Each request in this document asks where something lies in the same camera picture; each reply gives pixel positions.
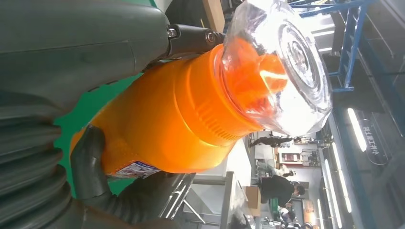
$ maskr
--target person in black jacket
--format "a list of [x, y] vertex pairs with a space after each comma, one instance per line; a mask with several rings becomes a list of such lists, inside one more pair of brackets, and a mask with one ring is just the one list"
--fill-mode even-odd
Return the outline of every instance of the person in black jacket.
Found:
[[278, 205], [283, 208], [286, 207], [293, 194], [296, 196], [305, 194], [303, 186], [293, 185], [289, 180], [280, 176], [263, 177], [258, 186], [262, 196], [262, 204], [267, 203], [271, 198], [277, 198]]
[[292, 137], [277, 137], [270, 135], [270, 137], [260, 137], [250, 144], [250, 147], [259, 144], [269, 145], [273, 148], [280, 147], [282, 143], [292, 141]]

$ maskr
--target bolt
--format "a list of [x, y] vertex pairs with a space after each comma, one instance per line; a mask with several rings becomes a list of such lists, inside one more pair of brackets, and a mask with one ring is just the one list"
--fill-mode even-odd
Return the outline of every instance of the bolt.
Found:
[[215, 37], [214, 34], [212, 32], [208, 32], [207, 35], [205, 36], [206, 40], [208, 42], [214, 42], [215, 41]]
[[176, 31], [175, 29], [168, 29], [168, 30], [167, 30], [167, 35], [168, 35], [170, 38], [176, 37], [176, 36], [177, 36], [177, 31]]

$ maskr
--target worker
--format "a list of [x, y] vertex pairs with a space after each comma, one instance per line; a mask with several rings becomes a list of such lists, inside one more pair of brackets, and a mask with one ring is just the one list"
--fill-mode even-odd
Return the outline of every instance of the worker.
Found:
[[257, 161], [257, 169], [268, 173], [270, 176], [292, 177], [296, 174], [295, 171], [288, 169], [286, 165], [281, 165], [280, 169], [276, 169], [270, 165], [270, 162], [270, 160], [266, 162]]
[[250, 144], [250, 147], [259, 144], [269, 145], [273, 148], [280, 147], [282, 143], [292, 141], [292, 137], [276, 137], [270, 134], [270, 137], [260, 137]]
[[262, 196], [262, 204], [268, 202], [271, 198], [278, 199], [280, 207], [290, 207], [288, 202], [292, 195], [301, 196], [305, 194], [305, 188], [299, 184], [292, 184], [285, 177], [272, 176], [262, 177], [258, 183], [260, 194]]

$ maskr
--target sticker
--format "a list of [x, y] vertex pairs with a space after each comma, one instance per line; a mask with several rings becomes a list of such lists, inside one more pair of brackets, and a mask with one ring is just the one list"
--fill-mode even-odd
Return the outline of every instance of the sticker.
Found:
[[152, 174], [159, 172], [160, 169], [147, 165], [143, 162], [136, 161], [129, 166], [121, 169], [116, 173], [118, 177], [140, 177], [147, 178]]

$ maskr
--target blue metal shelving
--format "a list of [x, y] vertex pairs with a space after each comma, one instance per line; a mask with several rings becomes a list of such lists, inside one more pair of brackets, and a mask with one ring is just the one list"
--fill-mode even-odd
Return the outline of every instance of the blue metal shelving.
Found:
[[331, 0], [332, 4], [314, 4], [320, 0], [300, 0], [290, 3], [296, 9], [309, 9], [300, 13], [301, 17], [311, 17], [318, 14], [339, 12], [346, 24], [341, 50], [341, 59], [337, 72], [329, 73], [330, 77], [337, 77], [340, 87], [334, 92], [352, 91], [351, 86], [354, 62], [362, 34], [362, 27], [366, 17], [367, 6], [375, 0]]

